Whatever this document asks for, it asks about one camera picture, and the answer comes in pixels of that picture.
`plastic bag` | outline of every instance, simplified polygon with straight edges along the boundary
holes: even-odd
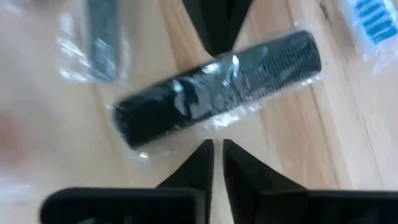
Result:
[[[313,35],[301,30],[127,97],[114,105],[114,120],[133,149],[197,123],[219,129],[261,109],[264,97],[318,80],[321,69]]]
[[[70,0],[60,16],[60,74],[74,82],[126,82],[131,71],[127,1]]]
[[[356,50],[379,73],[398,56],[398,13],[391,0],[340,0]]]
[[[3,8],[18,16],[23,16],[26,11],[30,10],[37,3],[35,0],[0,0]]]

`comb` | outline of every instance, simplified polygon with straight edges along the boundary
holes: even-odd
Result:
[[[304,82],[322,69],[313,35],[299,31],[180,73],[114,106],[126,142],[139,147]]]
[[[102,82],[117,78],[117,0],[87,0],[90,29],[90,75]]]

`wood grain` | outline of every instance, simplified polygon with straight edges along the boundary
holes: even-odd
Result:
[[[211,57],[181,0],[123,1],[123,10],[133,12],[123,13],[132,27],[131,85],[71,85],[55,63],[57,18],[69,4],[20,13],[0,8],[4,223],[38,223],[40,203],[65,187],[154,187],[206,138],[216,143],[212,223],[232,223],[221,164],[227,138],[311,189],[398,189],[398,63],[371,73],[337,1],[255,0],[234,47],[308,29],[322,55],[322,81],[264,100],[262,110],[228,128],[197,125],[144,146],[141,154],[115,130],[113,103]]]

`black triangular piece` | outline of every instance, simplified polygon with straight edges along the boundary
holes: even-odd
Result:
[[[214,144],[205,140],[199,148],[157,188],[191,188],[206,195],[206,220],[210,219],[213,188]]]
[[[235,224],[303,220],[307,189],[231,140],[224,140],[224,178]]]
[[[229,46],[233,48],[253,0],[229,0]]]
[[[252,0],[183,0],[206,51],[232,50]]]

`plastic packaging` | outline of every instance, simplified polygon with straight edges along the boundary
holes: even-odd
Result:
[[[36,3],[35,0],[0,0],[1,7],[18,16],[23,16]]]
[[[398,13],[391,0],[340,0],[340,8],[366,61],[380,72],[398,56]]]
[[[226,127],[261,109],[263,97],[318,80],[320,54],[298,31],[182,72],[114,106],[114,119],[131,148],[197,123]]]
[[[126,82],[131,67],[127,1],[69,0],[60,16],[60,74],[75,82]]]

